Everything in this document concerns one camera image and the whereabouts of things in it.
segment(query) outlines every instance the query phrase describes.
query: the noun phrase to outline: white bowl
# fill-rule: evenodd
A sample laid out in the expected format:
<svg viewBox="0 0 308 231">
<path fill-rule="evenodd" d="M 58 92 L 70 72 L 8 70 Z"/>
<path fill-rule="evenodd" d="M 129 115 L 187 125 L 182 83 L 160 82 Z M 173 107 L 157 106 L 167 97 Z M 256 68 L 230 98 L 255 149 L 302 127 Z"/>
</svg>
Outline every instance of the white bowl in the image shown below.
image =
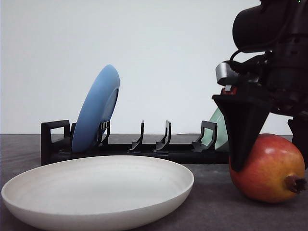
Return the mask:
<svg viewBox="0 0 308 231">
<path fill-rule="evenodd" d="M 194 178 L 186 167 L 143 156 L 69 160 L 24 172 L 2 188 L 18 219 L 50 231 L 119 231 L 180 206 Z"/>
</svg>

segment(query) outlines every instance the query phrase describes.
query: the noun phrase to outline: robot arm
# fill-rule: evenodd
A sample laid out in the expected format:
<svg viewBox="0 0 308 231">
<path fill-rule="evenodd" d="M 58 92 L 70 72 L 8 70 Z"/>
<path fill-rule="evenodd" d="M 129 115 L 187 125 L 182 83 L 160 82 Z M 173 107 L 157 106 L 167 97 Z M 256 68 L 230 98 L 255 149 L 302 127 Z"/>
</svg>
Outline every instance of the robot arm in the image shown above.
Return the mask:
<svg viewBox="0 0 308 231">
<path fill-rule="evenodd" d="M 212 98 L 223 113 L 231 166 L 240 171 L 270 112 L 292 116 L 292 142 L 308 167 L 308 0 L 261 0 L 233 24 L 238 51 L 216 68 L 225 86 Z M 244 63 L 240 52 L 264 51 Z"/>
</svg>

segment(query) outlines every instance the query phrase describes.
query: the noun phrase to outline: dish rack handle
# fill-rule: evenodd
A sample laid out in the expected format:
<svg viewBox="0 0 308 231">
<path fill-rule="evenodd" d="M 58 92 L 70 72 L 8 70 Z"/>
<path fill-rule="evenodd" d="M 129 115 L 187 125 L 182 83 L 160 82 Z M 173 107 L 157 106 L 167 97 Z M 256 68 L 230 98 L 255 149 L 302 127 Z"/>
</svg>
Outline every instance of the dish rack handle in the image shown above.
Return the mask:
<svg viewBox="0 0 308 231">
<path fill-rule="evenodd" d="M 62 139 L 52 142 L 51 130 L 56 128 L 64 128 L 64 136 Z M 41 165 L 49 164 L 52 152 L 60 150 L 71 150 L 71 128 L 69 120 L 41 123 Z"/>
</svg>

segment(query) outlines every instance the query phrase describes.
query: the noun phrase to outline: metal bracket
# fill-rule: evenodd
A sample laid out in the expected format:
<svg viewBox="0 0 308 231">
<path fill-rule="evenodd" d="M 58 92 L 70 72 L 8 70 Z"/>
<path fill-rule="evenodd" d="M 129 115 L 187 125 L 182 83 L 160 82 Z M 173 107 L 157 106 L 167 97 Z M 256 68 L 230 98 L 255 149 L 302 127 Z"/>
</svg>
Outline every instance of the metal bracket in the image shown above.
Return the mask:
<svg viewBox="0 0 308 231">
<path fill-rule="evenodd" d="M 105 138 L 103 138 L 103 132 L 107 129 L 107 134 Z M 98 128 L 98 138 L 97 142 L 95 144 L 95 148 L 102 146 L 102 145 L 108 145 L 109 144 L 109 135 L 110 135 L 110 121 L 101 122 Z"/>
<path fill-rule="evenodd" d="M 131 145 L 131 149 L 128 150 L 129 152 L 133 152 L 133 151 L 139 149 L 142 146 L 143 133 L 144 133 L 144 120 L 141 122 L 140 137 L 136 142 L 133 142 L 133 144 Z"/>
<path fill-rule="evenodd" d="M 160 142 L 156 142 L 156 149 L 153 152 L 157 152 L 158 150 L 163 150 L 163 148 L 168 145 L 171 141 L 171 122 L 166 120 L 166 129 L 165 135 Z"/>
<path fill-rule="evenodd" d="M 205 134 L 205 129 L 211 129 L 213 131 L 212 133 L 212 141 L 208 144 L 202 144 L 202 138 Z M 201 153 L 203 150 L 215 150 L 215 143 L 217 140 L 217 123 L 212 123 L 208 121 L 202 121 L 201 122 L 201 135 L 198 137 L 196 142 L 192 142 L 192 145 L 194 147 L 193 152 Z"/>
</svg>

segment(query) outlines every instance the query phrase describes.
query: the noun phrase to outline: cable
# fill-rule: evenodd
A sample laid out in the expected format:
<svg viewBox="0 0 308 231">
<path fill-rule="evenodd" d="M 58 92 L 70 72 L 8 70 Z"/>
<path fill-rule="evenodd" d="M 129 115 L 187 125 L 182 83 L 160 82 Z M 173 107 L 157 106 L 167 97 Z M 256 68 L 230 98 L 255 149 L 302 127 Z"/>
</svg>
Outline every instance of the cable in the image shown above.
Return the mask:
<svg viewBox="0 0 308 231">
<path fill-rule="evenodd" d="M 283 27 L 281 28 L 279 34 L 276 36 L 276 38 L 274 38 L 273 40 L 263 43 L 263 44 L 258 44 L 258 45 L 252 45 L 252 46 L 246 46 L 246 47 L 242 47 L 240 49 L 238 49 L 236 52 L 233 53 L 233 55 L 230 57 L 230 62 L 233 61 L 233 59 L 235 58 L 236 55 L 238 55 L 241 52 L 244 52 L 246 50 L 251 50 L 251 49 L 255 49 L 255 48 L 266 48 L 268 46 L 270 46 L 271 44 L 275 43 L 276 41 L 278 41 L 281 36 L 283 35 L 283 33 L 285 32 L 288 24 L 291 22 L 291 19 L 293 18 L 293 13 L 294 12 L 290 12 L 285 24 L 283 25 Z"/>
</svg>

